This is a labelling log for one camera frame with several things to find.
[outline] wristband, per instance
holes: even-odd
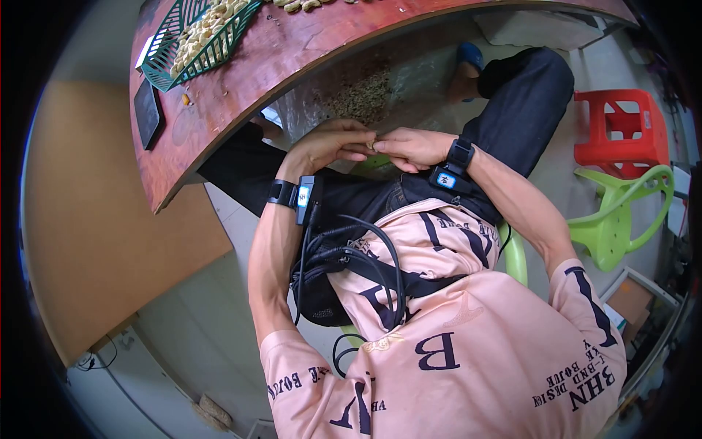
[[[465,178],[468,177],[466,169],[473,158],[475,148],[470,140],[457,138],[451,144],[446,161],[434,166],[429,184],[439,188],[453,190],[454,192],[468,194],[472,190]]]
[[[475,154],[475,148],[470,142],[470,139],[457,138],[451,144],[446,163],[443,168],[458,175],[466,174],[466,169]]]
[[[273,180],[266,202],[295,209],[298,205],[298,186],[285,180]]]

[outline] pile of cashew nuts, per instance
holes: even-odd
[[[275,6],[283,6],[286,12],[295,12],[300,7],[302,7],[303,11],[307,12],[312,8],[320,7],[322,3],[326,3],[327,1],[331,0],[273,0],[273,4]]]
[[[198,21],[189,26],[185,26],[183,33],[178,37],[178,50],[175,53],[173,67],[171,67],[171,78],[175,79],[182,72],[183,68],[197,56],[205,45],[222,29],[229,20],[232,19],[237,12],[243,9],[251,0],[210,0],[210,8]],[[234,19],[234,27],[239,26],[239,18]],[[224,40],[225,35],[222,34],[222,48],[218,44],[207,49],[207,54],[203,53],[200,60],[196,60],[194,65],[195,70],[202,71],[202,66],[205,63],[205,56],[208,58],[210,65],[216,61],[221,61],[229,55],[227,42]],[[234,35],[229,32],[226,35],[227,41],[231,44]]]

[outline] wooden table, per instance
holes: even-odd
[[[172,4],[173,0],[151,0],[142,6],[131,65]],[[380,35],[471,8],[581,12],[637,25],[622,0],[375,0],[356,4],[335,0],[311,13],[295,14],[266,3],[252,19],[229,63],[168,93],[159,92],[166,126],[150,151],[142,148],[133,108],[134,95],[144,76],[131,70],[129,105],[134,152],[151,210],[158,213],[163,209],[228,134],[304,75]],[[183,105],[183,93],[194,105]]]

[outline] hand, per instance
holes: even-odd
[[[443,162],[458,136],[421,129],[398,128],[378,137],[374,150],[390,156],[402,171],[417,173]]]
[[[375,131],[353,119],[326,120],[293,145],[281,168],[292,167],[299,171],[295,173],[307,175],[338,159],[363,162],[377,154],[366,146],[375,138]]]

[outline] green plastic basket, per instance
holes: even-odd
[[[156,31],[154,41],[142,64],[142,71],[146,79],[165,93],[188,79],[226,63],[232,56],[251,17],[261,4],[261,0],[251,0],[238,13],[227,19],[224,27],[213,34],[202,50],[173,79],[171,78],[171,67],[173,67],[173,60],[176,58],[178,50],[178,36],[186,25],[198,21],[210,8],[208,0],[175,0],[173,7]],[[239,18],[238,25],[234,26],[237,18]]]

